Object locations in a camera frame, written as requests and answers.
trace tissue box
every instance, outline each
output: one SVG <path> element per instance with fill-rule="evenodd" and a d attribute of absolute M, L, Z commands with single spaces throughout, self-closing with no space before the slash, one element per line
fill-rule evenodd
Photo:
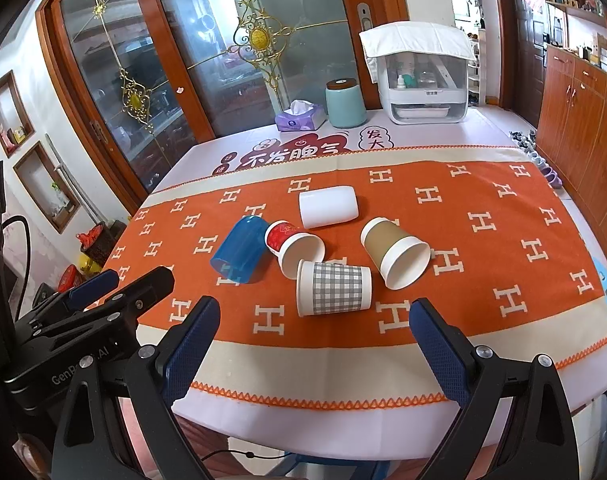
<path fill-rule="evenodd" d="M 280 132 L 310 132 L 317 130 L 325 123 L 326 112 L 321 105 L 312 105 L 312 108 L 302 114 L 293 115 L 291 108 L 277 114 L 275 122 Z"/>

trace transparent storage box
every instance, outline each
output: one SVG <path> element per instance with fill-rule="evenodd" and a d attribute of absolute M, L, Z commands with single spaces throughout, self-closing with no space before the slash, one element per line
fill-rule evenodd
<path fill-rule="evenodd" d="M 379 57 L 377 64 L 381 105 L 395 123 L 448 123 L 465 116 L 467 60 L 399 52 Z"/>

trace wooden lid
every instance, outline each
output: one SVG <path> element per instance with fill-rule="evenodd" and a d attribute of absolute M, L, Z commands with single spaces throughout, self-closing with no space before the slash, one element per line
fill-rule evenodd
<path fill-rule="evenodd" d="M 344 90 L 346 88 L 352 88 L 353 86 L 357 86 L 357 80 L 354 77 L 335 79 L 326 83 L 326 88 L 328 90 Z"/>

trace cord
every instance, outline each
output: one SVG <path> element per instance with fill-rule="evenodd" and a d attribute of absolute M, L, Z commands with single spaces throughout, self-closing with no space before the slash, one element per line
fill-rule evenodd
<path fill-rule="evenodd" d="M 274 460 L 276 458 L 284 458 L 284 457 L 287 457 L 290 454 L 290 453 L 286 453 L 286 454 L 279 455 L 279 456 L 259 456 L 259 455 L 255 455 L 251 451 L 238 451 L 236 449 L 218 449 L 217 451 L 213 451 L 212 453 L 208 453 L 205 457 L 203 457 L 201 459 L 201 462 L 205 462 L 205 460 L 208 460 L 213 455 L 216 455 L 216 454 L 219 454 L 219 453 L 239 453 L 239 454 L 245 455 L 247 458 L 261 458 L 263 460 Z"/>
<path fill-rule="evenodd" d="M 26 273 L 24 274 L 24 283 L 21 287 L 21 295 L 20 302 L 17 305 L 17 312 L 15 312 L 15 322 L 20 318 L 21 304 L 23 303 L 23 298 L 26 295 L 26 287 L 28 286 L 28 276 L 30 274 L 30 230 L 28 228 L 28 221 L 26 217 L 22 215 L 11 216 L 2 222 L 2 229 L 7 228 L 10 224 L 14 224 L 15 222 L 21 222 L 24 225 L 24 229 L 26 231 Z"/>

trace metal bolt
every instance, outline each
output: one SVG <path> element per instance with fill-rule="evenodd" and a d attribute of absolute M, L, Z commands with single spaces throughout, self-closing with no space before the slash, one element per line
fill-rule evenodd
<path fill-rule="evenodd" d="M 87 355 L 79 360 L 79 366 L 82 368 L 88 368 L 94 360 L 95 359 L 93 359 L 91 355 Z"/>
<path fill-rule="evenodd" d="M 141 348 L 139 348 L 139 351 L 137 352 L 137 355 L 139 355 L 139 357 L 141 357 L 141 359 L 146 359 L 147 357 L 150 357 L 153 354 L 154 354 L 154 346 L 152 346 L 152 345 L 142 346 Z"/>
<path fill-rule="evenodd" d="M 546 368 L 548 366 L 552 366 L 552 359 L 550 359 L 550 357 L 548 357 L 546 354 L 541 354 L 537 360 L 541 366 L 545 366 Z"/>
<path fill-rule="evenodd" d="M 494 355 L 492 348 L 490 348 L 489 346 L 479 345 L 475 350 L 477 352 L 477 355 L 482 359 L 490 359 Z"/>

